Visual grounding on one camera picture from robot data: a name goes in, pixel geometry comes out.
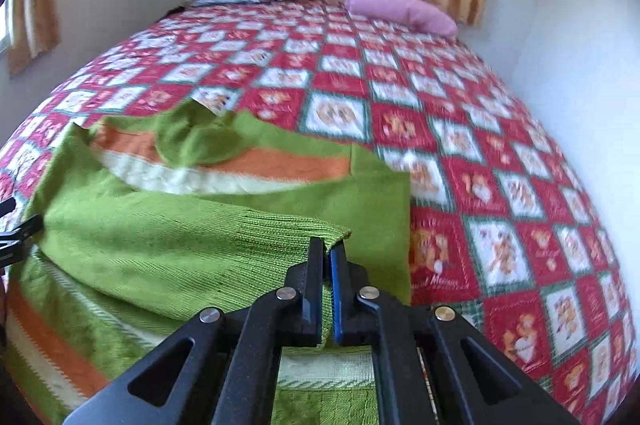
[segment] green sweater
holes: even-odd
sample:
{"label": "green sweater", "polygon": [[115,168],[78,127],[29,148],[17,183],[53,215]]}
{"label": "green sweater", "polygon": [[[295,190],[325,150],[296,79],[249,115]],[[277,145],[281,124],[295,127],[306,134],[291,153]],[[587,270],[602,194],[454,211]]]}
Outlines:
{"label": "green sweater", "polygon": [[[281,286],[317,236],[327,247],[346,239],[348,259],[367,268],[370,283],[409,302],[409,177],[365,148],[288,132],[248,112],[217,117],[193,100],[149,118],[106,117],[91,130],[67,131],[26,214],[44,215],[40,251],[12,268],[11,280],[107,379],[148,346],[101,335],[105,324],[93,317],[95,325],[79,328],[86,309],[71,292],[164,336],[203,307],[239,309]],[[182,195],[169,193],[176,188]],[[72,286],[56,282],[56,273]],[[340,352],[326,354],[339,370]],[[311,387],[297,379],[299,369],[283,369],[288,382],[279,384],[274,423],[375,423],[370,380],[354,379],[361,387],[344,399],[344,380]],[[360,411],[351,420],[351,410],[332,412],[328,401]]]}

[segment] bed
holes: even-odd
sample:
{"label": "bed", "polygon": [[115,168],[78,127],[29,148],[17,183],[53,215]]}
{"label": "bed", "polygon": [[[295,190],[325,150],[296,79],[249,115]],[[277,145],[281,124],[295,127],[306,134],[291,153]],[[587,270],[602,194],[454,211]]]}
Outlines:
{"label": "bed", "polygon": [[0,151],[0,198],[18,204],[3,228],[21,220],[69,122],[149,116],[191,96],[216,114],[248,109],[357,142],[411,173],[412,303],[454,307],[598,425],[634,383],[636,332],[606,230],[562,150],[464,44],[340,1],[188,9],[89,62]]}

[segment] knitted garment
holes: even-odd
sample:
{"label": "knitted garment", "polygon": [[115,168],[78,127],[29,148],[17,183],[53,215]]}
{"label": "knitted garment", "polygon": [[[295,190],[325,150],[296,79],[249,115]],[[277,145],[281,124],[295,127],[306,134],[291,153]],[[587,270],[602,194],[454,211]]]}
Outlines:
{"label": "knitted garment", "polygon": [[[11,270],[7,366],[59,423],[72,408],[12,337],[47,348],[80,405],[203,307],[239,309],[281,286],[311,236],[330,247],[351,230],[350,261],[408,302],[408,208],[408,175],[366,149],[249,113],[216,117],[188,100],[71,125],[28,208],[45,217],[39,250]],[[283,355],[274,423],[376,421],[367,351]]]}

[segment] patchwork quilt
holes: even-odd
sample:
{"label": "patchwork quilt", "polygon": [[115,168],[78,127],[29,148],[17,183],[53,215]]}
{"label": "patchwork quilt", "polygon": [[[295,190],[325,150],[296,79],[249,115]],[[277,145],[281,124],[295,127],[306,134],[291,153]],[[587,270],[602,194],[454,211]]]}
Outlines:
{"label": "patchwork quilt", "polygon": [[[0,151],[0,199],[18,203],[2,228],[19,223],[69,122],[187,96],[359,142],[409,171],[413,304],[457,309],[585,425],[625,397],[636,332],[624,281],[556,142],[462,43],[340,7],[188,10],[89,62]],[[37,372],[46,352],[24,360]]]}

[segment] screw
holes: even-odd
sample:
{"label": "screw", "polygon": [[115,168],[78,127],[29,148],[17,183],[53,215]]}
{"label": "screw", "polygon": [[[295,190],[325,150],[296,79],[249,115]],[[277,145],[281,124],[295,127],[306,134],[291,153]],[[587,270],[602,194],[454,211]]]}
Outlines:
{"label": "screw", "polygon": [[215,308],[204,308],[200,312],[200,321],[205,324],[212,324],[220,318],[220,311]]}
{"label": "screw", "polygon": [[436,318],[438,320],[449,322],[456,318],[456,312],[449,306],[440,306],[436,309]]}
{"label": "screw", "polygon": [[290,288],[289,286],[284,286],[284,288],[280,288],[276,291],[276,297],[280,300],[291,300],[296,296],[295,288]]}
{"label": "screw", "polygon": [[364,286],[360,288],[360,296],[363,299],[374,300],[380,297],[380,291],[373,286]]}

